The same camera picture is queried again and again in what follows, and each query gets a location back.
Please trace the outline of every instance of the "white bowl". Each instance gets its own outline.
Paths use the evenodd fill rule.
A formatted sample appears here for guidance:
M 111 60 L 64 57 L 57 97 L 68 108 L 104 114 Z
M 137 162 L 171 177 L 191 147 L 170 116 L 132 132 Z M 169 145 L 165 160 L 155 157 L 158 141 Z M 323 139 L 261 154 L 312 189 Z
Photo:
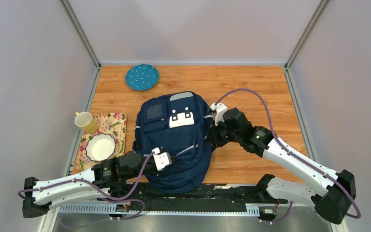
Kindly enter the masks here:
M 116 149 L 114 138 L 109 134 L 97 134 L 93 136 L 86 146 L 86 155 L 91 161 L 107 160 Z

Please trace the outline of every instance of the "floral tray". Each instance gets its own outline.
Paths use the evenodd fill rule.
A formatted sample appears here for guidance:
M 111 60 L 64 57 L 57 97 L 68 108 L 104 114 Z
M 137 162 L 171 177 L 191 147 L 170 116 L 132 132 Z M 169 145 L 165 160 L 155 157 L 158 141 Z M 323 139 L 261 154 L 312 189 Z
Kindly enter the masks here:
M 90 139 L 94 135 L 104 133 L 110 134 L 114 141 L 116 142 L 116 148 L 110 159 L 113 157 L 118 157 L 124 153 L 124 140 L 126 137 L 126 123 L 127 116 L 125 113 L 109 113 L 109 114 L 98 114 L 93 115 L 99 124 L 99 129 L 93 133 L 89 134 L 83 132 L 82 139 L 80 141 L 79 150 L 77 151 L 75 165 L 77 170 L 83 171 L 91 168 L 93 165 L 100 162 L 91 161 L 86 155 L 86 146 Z

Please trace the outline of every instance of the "wooden table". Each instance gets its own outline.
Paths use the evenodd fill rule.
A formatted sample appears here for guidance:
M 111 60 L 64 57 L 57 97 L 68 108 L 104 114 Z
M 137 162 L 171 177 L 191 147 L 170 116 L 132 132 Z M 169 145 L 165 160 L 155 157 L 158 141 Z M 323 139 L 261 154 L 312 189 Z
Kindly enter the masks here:
M 103 66 L 90 109 L 92 114 L 125 112 L 128 116 L 125 151 L 134 141 L 136 116 L 150 98 L 181 91 L 193 91 L 211 105 L 230 90 L 245 87 L 257 91 L 266 101 L 276 133 L 299 152 L 306 154 L 291 96 L 282 67 L 278 66 L 156 66 L 158 83 L 147 91 L 130 89 L 125 82 L 132 66 Z M 236 92 L 222 103 L 243 111 L 253 125 L 269 128 L 264 106 L 248 92 Z M 264 175 L 285 180 L 297 177 L 268 160 L 244 151 L 237 143 L 218 148 L 211 159 L 204 183 L 254 184 Z

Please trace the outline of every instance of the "mug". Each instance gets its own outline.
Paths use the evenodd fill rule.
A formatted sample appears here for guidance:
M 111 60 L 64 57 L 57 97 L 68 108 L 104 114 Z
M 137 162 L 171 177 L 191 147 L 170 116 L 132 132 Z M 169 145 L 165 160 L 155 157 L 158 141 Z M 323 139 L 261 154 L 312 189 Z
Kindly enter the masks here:
M 96 119 L 89 112 L 76 112 L 74 123 L 84 132 L 93 134 L 99 128 Z

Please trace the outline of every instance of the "backpack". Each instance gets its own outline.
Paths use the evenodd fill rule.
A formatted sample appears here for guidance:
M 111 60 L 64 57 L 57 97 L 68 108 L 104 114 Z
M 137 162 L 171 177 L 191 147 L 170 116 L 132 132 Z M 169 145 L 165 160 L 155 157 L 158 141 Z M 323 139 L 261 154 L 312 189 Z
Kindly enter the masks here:
M 201 96 L 181 92 L 143 103 L 137 115 L 133 150 L 147 156 L 155 147 L 168 152 L 172 164 L 158 175 L 145 174 L 150 184 L 168 194 L 181 194 L 203 181 L 215 146 L 206 142 L 213 116 Z

